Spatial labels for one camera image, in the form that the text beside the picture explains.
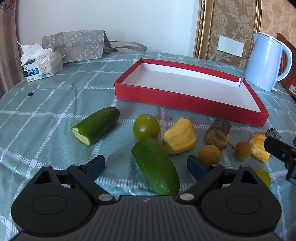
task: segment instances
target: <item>gold picture frame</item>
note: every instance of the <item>gold picture frame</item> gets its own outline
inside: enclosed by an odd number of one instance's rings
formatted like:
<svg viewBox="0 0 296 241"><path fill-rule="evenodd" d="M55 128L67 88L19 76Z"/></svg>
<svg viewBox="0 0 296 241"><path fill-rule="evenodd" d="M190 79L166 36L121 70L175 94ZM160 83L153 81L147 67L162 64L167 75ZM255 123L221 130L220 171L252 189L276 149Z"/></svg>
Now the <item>gold picture frame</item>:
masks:
<svg viewBox="0 0 296 241"><path fill-rule="evenodd" d="M212 23L214 16L215 0L200 0L200 13L198 16L198 24L195 38L194 57L207 59L210 38L212 33ZM253 33L258 33L261 26L262 0L256 1L255 21ZM248 59L253 49L253 37L251 39L252 46L248 52Z"/></svg>

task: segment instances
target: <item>black object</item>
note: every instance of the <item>black object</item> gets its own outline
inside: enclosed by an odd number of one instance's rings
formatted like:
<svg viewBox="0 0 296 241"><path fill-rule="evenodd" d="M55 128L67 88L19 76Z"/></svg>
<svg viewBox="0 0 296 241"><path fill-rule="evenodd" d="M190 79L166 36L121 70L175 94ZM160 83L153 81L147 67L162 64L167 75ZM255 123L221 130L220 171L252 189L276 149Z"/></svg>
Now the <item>black object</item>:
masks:
<svg viewBox="0 0 296 241"><path fill-rule="evenodd" d="M187 165L199 181L176 199L120 196L118 201L94 182L105 168L103 156L67 170L44 166L12 205L21 231L13 241L280 241L273 231L281 206L248 165L225 170L193 155ZM231 185L222 188L225 183Z"/></svg>
<svg viewBox="0 0 296 241"><path fill-rule="evenodd" d="M288 169L286 180L296 184L296 148L272 137L265 139L264 148L285 163L285 168Z"/></svg>
<svg viewBox="0 0 296 241"><path fill-rule="evenodd" d="M296 137L293 139L293 146L296 146Z"/></svg>
<svg viewBox="0 0 296 241"><path fill-rule="evenodd" d="M296 8L296 0L288 0Z"/></svg>
<svg viewBox="0 0 296 241"><path fill-rule="evenodd" d="M280 138L281 138L280 134L274 128L268 129L267 132L265 133L265 136L273 137L273 138L275 138L277 140L280 140Z"/></svg>

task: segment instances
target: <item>white wall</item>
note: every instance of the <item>white wall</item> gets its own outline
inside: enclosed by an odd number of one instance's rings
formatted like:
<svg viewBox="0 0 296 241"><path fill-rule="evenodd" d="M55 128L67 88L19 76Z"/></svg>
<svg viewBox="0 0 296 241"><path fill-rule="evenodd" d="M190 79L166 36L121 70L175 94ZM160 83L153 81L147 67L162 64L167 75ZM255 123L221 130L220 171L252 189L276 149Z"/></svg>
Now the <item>white wall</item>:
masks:
<svg viewBox="0 0 296 241"><path fill-rule="evenodd" d="M62 31L105 29L109 40L134 41L148 51L193 54L199 0L18 0L23 45Z"/></svg>

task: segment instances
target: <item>tissue box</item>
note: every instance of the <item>tissue box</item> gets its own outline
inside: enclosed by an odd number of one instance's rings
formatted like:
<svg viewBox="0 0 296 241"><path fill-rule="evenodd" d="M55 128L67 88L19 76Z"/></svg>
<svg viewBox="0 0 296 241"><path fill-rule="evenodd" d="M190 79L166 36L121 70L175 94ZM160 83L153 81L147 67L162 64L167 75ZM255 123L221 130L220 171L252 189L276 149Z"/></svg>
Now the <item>tissue box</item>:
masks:
<svg viewBox="0 0 296 241"><path fill-rule="evenodd" d="M24 64L28 82L51 77L63 68L63 58L59 51L48 52Z"/></svg>

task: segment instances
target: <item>red object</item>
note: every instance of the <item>red object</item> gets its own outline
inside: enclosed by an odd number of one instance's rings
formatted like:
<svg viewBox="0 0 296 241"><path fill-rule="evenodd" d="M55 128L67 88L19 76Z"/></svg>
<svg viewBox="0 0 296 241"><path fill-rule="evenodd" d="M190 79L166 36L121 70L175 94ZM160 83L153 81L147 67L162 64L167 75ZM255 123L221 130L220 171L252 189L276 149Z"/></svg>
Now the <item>red object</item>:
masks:
<svg viewBox="0 0 296 241"><path fill-rule="evenodd" d="M293 96L294 98L296 98L296 79L293 79L291 82L291 86L288 89L288 92L291 96Z"/></svg>
<svg viewBox="0 0 296 241"><path fill-rule="evenodd" d="M258 105L260 112L186 94L136 85L122 84L122 82L137 67L139 67L141 63L187 69L220 77L226 80L239 82L239 77L213 69L171 61L140 59L115 81L114 86L117 99L186 110L259 127L263 127L269 117L269 113L264 104L245 80L243 80L241 84L246 86L249 93L252 95L253 99Z"/></svg>

